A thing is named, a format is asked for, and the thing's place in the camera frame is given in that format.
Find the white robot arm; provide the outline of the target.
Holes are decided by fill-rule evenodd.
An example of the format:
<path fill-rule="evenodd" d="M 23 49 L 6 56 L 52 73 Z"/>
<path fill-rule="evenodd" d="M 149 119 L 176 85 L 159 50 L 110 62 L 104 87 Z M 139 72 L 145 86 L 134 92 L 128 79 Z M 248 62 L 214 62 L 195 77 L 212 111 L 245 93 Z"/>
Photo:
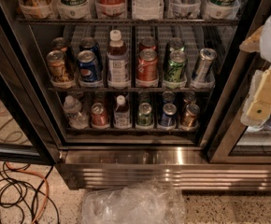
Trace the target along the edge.
<path fill-rule="evenodd" d="M 259 52 L 262 59 L 271 63 L 271 15 L 265 24 L 244 40 L 239 48 L 248 53 Z M 263 124 L 271 114 L 271 66 L 256 71 L 250 84 L 241 117 L 247 126 Z"/>

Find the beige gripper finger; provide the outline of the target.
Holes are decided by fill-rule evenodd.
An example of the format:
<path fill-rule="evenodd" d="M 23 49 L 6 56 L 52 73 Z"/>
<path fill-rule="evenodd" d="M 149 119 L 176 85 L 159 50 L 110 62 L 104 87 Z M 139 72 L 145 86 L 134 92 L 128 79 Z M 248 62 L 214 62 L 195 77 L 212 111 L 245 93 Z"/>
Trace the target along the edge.
<path fill-rule="evenodd" d="M 260 81 L 252 94 L 247 116 L 254 120 L 264 120 L 271 114 L 271 66 L 261 73 Z"/>
<path fill-rule="evenodd" d="M 248 53 L 259 52 L 262 30 L 263 26 L 259 27 L 251 36 L 239 45 L 239 49 Z"/>

